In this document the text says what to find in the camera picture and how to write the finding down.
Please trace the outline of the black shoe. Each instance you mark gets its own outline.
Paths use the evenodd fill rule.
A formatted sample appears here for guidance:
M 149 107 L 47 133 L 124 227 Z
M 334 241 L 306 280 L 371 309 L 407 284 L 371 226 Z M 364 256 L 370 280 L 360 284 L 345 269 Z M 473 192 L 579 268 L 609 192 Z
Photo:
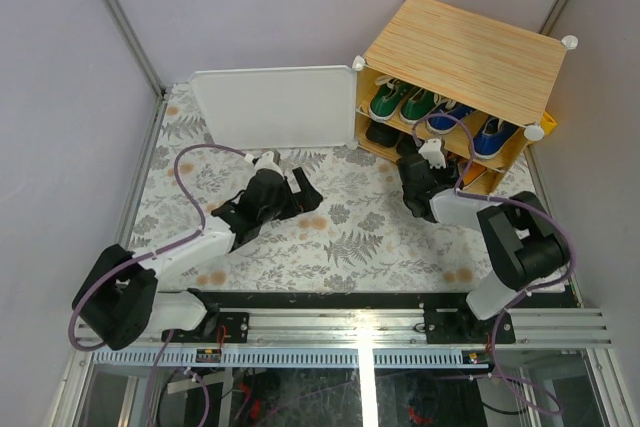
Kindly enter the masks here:
M 418 147 L 416 146 L 413 137 L 409 134 L 403 133 L 396 145 L 396 152 L 400 157 L 416 154 L 418 152 Z
M 368 141 L 384 148 L 393 148 L 399 141 L 401 132 L 385 123 L 371 120 L 365 131 Z

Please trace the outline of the green sneaker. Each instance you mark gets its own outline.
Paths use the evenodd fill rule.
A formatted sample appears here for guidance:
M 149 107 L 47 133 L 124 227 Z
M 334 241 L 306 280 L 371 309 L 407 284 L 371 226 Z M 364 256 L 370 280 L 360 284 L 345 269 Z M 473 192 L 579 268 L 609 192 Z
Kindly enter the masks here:
M 412 85 L 389 75 L 379 76 L 375 85 L 378 90 L 369 105 L 370 117 L 376 122 L 385 122 L 394 115 Z
M 440 102 L 439 94 L 429 90 L 413 87 L 400 109 L 400 119 L 407 124 L 414 124 L 429 114 Z

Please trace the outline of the white cabinet door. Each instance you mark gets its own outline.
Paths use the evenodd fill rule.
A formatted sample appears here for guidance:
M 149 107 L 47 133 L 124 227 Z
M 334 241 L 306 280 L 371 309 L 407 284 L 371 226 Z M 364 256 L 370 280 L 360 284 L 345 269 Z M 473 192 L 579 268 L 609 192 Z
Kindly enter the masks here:
M 199 71 L 189 85 L 218 144 L 319 148 L 354 137 L 357 74 L 347 66 Z

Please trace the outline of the wooden shoe cabinet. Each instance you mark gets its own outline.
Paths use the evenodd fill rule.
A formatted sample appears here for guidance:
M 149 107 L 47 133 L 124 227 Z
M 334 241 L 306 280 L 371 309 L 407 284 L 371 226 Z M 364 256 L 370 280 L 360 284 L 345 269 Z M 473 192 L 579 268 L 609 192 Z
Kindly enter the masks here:
M 405 0 L 365 54 L 353 61 L 357 74 L 355 135 L 358 145 L 389 161 L 399 158 L 396 146 L 384 148 L 368 141 L 369 105 L 389 75 L 413 87 L 437 93 L 441 101 L 458 101 L 475 109 L 454 130 L 441 135 L 443 148 L 470 159 L 472 137 L 489 117 L 519 127 L 496 157 L 474 162 L 487 172 L 469 186 L 478 194 L 493 192 L 524 148 L 544 138 L 540 121 L 565 55 L 578 40 L 557 40 L 493 20 L 436 0 Z M 435 138 L 425 124 L 407 124 L 400 110 L 385 123 L 401 134 Z

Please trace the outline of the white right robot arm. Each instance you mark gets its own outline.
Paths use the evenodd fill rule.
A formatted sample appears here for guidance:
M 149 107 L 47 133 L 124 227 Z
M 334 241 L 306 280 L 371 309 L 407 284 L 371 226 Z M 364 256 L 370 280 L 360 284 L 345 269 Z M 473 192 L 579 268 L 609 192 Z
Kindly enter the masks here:
M 453 312 L 425 313 L 427 340 L 480 343 L 491 338 L 492 321 L 533 282 L 570 262 L 570 249 L 537 196 L 523 191 L 497 200 L 454 187 L 460 179 L 448 163 L 435 168 L 415 153 L 400 158 L 403 202 L 413 217 L 458 225 L 482 235 L 491 270 Z

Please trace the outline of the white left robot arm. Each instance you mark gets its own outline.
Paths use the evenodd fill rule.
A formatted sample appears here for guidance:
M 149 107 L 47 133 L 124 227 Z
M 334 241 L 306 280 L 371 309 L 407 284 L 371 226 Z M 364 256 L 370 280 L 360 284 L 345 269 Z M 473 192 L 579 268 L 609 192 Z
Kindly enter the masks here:
M 161 332 L 163 339 L 211 340 L 221 327 L 219 306 L 194 288 L 162 292 L 159 282 L 239 249 L 268 223 L 316 210 L 322 195 L 302 169 L 293 175 L 298 191 L 279 171 L 257 170 L 246 188 L 212 210 L 198 230 L 154 251 L 107 247 L 72 302 L 70 322 L 83 321 L 113 351 L 136 342 L 147 329 Z

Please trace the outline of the yellow plastic bin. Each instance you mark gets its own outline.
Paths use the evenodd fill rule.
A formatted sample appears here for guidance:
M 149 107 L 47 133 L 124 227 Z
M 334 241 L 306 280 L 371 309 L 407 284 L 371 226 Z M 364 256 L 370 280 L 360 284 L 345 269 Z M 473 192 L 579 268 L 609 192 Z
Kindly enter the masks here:
M 546 136 L 550 135 L 557 127 L 557 122 L 548 112 L 544 112 L 540 121 L 540 126 Z

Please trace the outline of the aluminium rail frame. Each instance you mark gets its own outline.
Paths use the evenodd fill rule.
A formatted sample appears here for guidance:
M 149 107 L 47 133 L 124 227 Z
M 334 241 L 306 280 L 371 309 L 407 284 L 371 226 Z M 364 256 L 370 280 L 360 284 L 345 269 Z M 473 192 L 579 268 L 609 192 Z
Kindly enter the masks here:
M 338 347 L 371 341 L 379 347 L 448 346 L 467 350 L 607 349 L 603 314 L 584 308 L 515 308 L 478 321 L 461 309 L 247 309 L 219 314 L 206 345 Z

